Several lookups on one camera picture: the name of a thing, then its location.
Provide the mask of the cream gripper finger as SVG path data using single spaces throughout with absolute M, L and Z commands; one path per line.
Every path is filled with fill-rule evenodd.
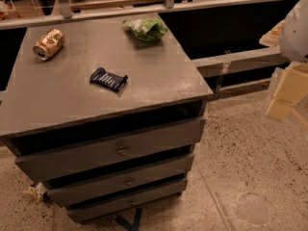
M 277 46 L 279 44 L 283 24 L 283 20 L 277 23 L 271 30 L 261 36 L 259 43 L 267 47 Z
M 275 120 L 286 118 L 308 94 L 308 64 L 291 63 L 277 67 L 269 83 L 269 101 L 265 116 Z

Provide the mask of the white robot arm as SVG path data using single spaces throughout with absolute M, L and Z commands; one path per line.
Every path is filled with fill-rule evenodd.
M 281 120 L 308 94 L 308 0 L 299 0 L 259 43 L 278 46 L 280 54 L 291 61 L 285 69 L 276 70 L 270 81 L 266 116 Z

